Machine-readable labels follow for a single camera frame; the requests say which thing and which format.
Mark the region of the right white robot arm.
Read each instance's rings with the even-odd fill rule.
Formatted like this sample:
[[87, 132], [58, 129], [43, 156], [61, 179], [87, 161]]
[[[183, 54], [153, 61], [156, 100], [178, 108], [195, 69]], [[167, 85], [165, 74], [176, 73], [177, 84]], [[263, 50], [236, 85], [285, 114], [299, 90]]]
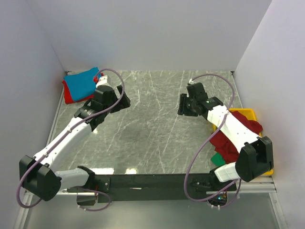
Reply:
[[235, 179], [249, 182], [274, 168], [273, 144], [269, 137], [251, 131], [217, 97], [208, 97], [202, 83], [189, 82], [186, 88], [188, 93], [180, 95], [178, 114], [202, 116], [220, 129], [239, 154], [236, 162], [212, 172], [218, 182]]

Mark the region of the folded red t shirt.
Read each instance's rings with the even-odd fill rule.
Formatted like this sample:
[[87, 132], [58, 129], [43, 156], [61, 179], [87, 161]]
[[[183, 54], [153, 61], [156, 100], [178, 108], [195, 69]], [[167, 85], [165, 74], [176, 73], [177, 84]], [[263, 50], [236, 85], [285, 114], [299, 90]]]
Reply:
[[73, 103], [78, 103], [78, 102], [82, 102], [82, 101], [87, 101], [89, 99], [92, 99], [93, 98], [93, 94], [87, 96], [87, 97], [84, 97], [80, 100], [73, 100], [72, 97], [71, 97], [71, 93], [69, 91], [69, 88], [65, 82], [65, 80], [62, 81], [62, 84], [63, 84], [63, 88], [64, 88], [64, 100], [65, 100], [65, 103], [66, 104], [73, 104]]

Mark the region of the aluminium frame rail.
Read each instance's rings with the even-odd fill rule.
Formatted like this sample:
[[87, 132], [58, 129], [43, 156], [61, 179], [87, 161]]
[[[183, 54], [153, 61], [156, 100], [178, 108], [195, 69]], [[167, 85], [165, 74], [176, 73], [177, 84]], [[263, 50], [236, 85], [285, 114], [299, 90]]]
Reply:
[[[275, 193], [276, 187], [271, 176], [255, 178], [250, 182], [241, 182], [240, 193]], [[57, 195], [92, 195], [93, 192], [81, 191], [79, 188], [60, 190]]]

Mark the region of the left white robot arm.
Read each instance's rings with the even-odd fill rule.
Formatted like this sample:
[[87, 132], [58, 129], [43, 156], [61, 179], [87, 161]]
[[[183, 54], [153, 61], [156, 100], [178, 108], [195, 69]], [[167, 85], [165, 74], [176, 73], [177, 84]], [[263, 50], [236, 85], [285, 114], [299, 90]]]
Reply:
[[96, 84], [93, 98], [77, 109], [64, 130], [40, 152], [20, 160], [20, 186], [44, 201], [51, 200], [63, 189], [94, 188], [95, 173], [92, 170], [78, 166], [59, 171], [58, 167], [73, 146], [91, 134], [108, 114], [130, 105], [124, 82], [113, 88], [108, 76], [102, 76]]

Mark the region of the blue t shirt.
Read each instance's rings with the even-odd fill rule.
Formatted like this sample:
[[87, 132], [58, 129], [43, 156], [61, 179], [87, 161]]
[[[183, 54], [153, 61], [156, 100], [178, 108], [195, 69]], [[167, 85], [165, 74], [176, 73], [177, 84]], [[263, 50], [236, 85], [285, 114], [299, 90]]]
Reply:
[[64, 77], [63, 80], [65, 80], [74, 101], [94, 93], [98, 79], [103, 76], [102, 73], [96, 76], [98, 72], [98, 67], [94, 67], [90, 70]]

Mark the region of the green t shirt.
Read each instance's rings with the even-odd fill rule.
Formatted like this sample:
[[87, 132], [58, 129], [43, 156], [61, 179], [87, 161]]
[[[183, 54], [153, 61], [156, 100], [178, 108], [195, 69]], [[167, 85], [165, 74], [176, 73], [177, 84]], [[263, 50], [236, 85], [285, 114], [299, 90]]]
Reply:
[[211, 162], [217, 167], [225, 165], [225, 160], [219, 153], [211, 157]]

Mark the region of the black base beam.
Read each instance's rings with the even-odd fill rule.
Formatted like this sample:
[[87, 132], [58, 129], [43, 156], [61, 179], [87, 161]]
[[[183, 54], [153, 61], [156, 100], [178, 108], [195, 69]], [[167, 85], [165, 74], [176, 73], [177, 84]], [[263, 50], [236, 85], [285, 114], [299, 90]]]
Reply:
[[[185, 174], [125, 174], [96, 175], [93, 186], [89, 189], [94, 195], [89, 195], [81, 187], [67, 189], [68, 193], [77, 194], [77, 204], [93, 206], [96, 203], [111, 201], [150, 201], [150, 200], [184, 200]], [[208, 192], [217, 192], [222, 188], [236, 191], [236, 184], [226, 187], [231, 182], [221, 183], [212, 174], [189, 174], [186, 189], [190, 197], [202, 199], [208, 197]]]

